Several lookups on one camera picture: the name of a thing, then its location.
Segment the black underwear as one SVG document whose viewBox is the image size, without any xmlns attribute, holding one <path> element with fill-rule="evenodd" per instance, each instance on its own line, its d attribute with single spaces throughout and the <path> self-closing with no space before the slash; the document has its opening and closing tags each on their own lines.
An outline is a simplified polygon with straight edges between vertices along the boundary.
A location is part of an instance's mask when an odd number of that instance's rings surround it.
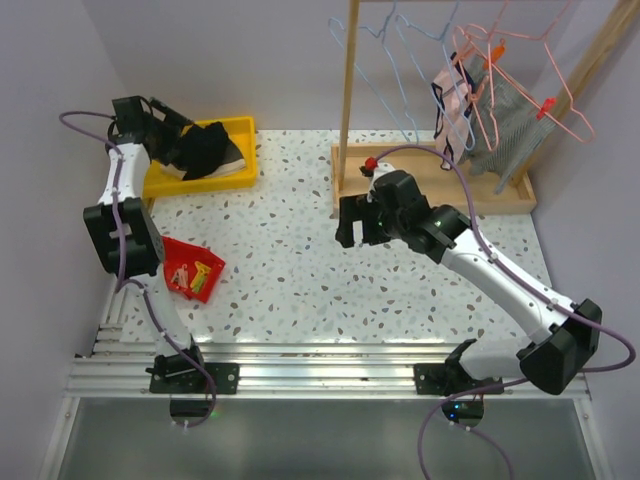
<svg viewBox="0 0 640 480">
<path fill-rule="evenodd" d="M 172 164 L 183 172 L 183 181 L 205 178 L 223 164 L 228 143 L 229 135 L 221 122 L 193 125 L 178 140 Z"/>
</svg>

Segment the grey brown underwear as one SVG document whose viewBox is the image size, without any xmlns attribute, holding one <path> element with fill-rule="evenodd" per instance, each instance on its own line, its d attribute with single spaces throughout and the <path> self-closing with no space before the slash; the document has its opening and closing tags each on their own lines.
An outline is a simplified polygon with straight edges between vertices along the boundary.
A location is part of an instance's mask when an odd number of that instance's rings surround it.
<svg viewBox="0 0 640 480">
<path fill-rule="evenodd" d="M 160 171 L 181 181 L 218 178 L 239 173 L 247 167 L 239 147 L 235 142 L 229 140 L 220 161 L 201 160 L 195 162 L 191 167 L 178 168 L 174 164 L 162 165 Z"/>
</svg>

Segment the yellow clothespin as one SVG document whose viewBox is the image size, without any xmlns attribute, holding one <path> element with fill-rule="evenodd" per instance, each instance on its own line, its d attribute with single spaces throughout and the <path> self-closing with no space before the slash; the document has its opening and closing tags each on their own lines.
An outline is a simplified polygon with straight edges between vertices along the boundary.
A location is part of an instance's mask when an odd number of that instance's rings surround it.
<svg viewBox="0 0 640 480">
<path fill-rule="evenodd" d="M 208 276 L 211 272 L 211 267 L 200 261 L 195 261 L 194 265 L 196 268 L 196 275 Z"/>
</svg>

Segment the green clothespin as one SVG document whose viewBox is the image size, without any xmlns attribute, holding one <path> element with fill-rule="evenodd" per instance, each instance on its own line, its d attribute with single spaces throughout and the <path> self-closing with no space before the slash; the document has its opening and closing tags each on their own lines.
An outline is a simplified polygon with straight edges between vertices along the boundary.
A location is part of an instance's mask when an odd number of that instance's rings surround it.
<svg viewBox="0 0 640 480">
<path fill-rule="evenodd" d="M 206 276 L 195 277 L 190 284 L 191 291 L 194 293 L 199 293 L 203 288 L 203 286 L 206 284 L 206 281 L 207 281 Z"/>
</svg>

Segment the pink clothespin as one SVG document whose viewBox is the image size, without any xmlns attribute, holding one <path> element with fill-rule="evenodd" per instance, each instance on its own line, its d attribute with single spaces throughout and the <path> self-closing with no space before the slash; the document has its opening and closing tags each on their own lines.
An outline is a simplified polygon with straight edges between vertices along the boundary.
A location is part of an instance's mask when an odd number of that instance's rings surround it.
<svg viewBox="0 0 640 480">
<path fill-rule="evenodd" d="M 176 269 L 171 277 L 171 283 L 177 285 L 179 288 L 186 289 L 189 287 L 188 270 L 185 265 Z"/>
</svg>

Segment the blue wire hanger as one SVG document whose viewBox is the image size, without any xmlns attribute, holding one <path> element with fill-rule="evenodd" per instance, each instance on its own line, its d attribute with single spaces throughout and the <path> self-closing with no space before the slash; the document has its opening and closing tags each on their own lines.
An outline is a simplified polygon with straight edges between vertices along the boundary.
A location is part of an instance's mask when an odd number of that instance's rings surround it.
<svg viewBox="0 0 640 480">
<path fill-rule="evenodd" d="M 470 152 L 476 146 L 476 137 L 471 127 L 471 94 L 474 92 L 474 83 L 470 81 L 465 67 L 455 61 L 457 51 L 450 52 L 447 48 L 447 35 L 459 7 L 460 1 L 455 1 L 451 13 L 438 33 L 427 31 L 404 14 L 397 14 L 394 18 L 396 33 L 420 79 L 429 87 L 436 105 L 436 147 L 452 161 L 458 161 L 464 152 Z M 444 64 L 432 80 L 425 76 L 415 50 L 405 35 L 406 32 L 417 33 L 439 45 Z"/>
<path fill-rule="evenodd" d="M 411 113 L 409 95 L 402 71 L 394 58 L 392 26 L 399 15 L 399 3 L 390 1 L 384 15 L 374 23 L 360 21 L 360 1 L 350 1 L 345 18 L 327 20 L 329 35 L 344 54 L 342 106 L 352 109 L 355 82 L 361 80 L 388 115 L 399 137 L 406 141 L 419 139 L 418 122 Z M 369 59 L 358 60 L 358 45 L 364 43 L 380 55 L 382 65 L 375 67 Z"/>
</svg>

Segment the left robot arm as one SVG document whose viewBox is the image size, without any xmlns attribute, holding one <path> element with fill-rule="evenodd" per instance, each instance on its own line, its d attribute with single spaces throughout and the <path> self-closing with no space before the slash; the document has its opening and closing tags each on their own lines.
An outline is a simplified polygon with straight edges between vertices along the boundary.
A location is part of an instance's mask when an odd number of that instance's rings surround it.
<svg viewBox="0 0 640 480">
<path fill-rule="evenodd" d="M 116 277 L 116 288 L 130 290 L 144 311 L 156 347 L 148 372 L 197 392 L 207 383 L 208 369 L 171 299 L 163 239 L 142 199 L 151 160 L 166 151 L 187 119 L 168 110 L 171 122 L 165 127 L 153 115 L 162 104 L 140 96 L 115 99 L 112 105 L 106 186 L 97 204 L 84 209 L 83 220 L 102 267 Z"/>
</svg>

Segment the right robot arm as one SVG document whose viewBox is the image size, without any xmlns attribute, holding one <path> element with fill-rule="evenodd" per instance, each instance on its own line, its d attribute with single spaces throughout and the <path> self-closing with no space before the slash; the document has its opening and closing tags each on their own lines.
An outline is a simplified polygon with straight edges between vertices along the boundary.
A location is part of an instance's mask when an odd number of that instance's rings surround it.
<svg viewBox="0 0 640 480">
<path fill-rule="evenodd" d="M 340 199 L 336 240 L 353 247 L 355 222 L 368 245 L 401 240 L 470 281 L 524 332 L 492 344 L 466 340 L 443 365 L 421 368 L 434 393 L 464 393 L 516 377 L 561 394 L 597 351 L 601 308 L 590 299 L 576 303 L 531 277 L 476 233 L 465 214 L 451 205 L 430 206 L 406 171 L 383 163 L 370 177 L 368 193 Z"/>
</svg>

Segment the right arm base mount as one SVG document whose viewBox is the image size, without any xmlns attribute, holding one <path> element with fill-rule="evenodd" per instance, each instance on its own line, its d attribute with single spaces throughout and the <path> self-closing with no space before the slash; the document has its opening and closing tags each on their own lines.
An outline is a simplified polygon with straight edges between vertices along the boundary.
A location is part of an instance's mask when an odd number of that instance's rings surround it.
<svg viewBox="0 0 640 480">
<path fill-rule="evenodd" d="M 460 366 L 446 363 L 417 363 L 413 366 L 413 378 L 418 395 L 444 397 L 477 386 Z"/>
</svg>

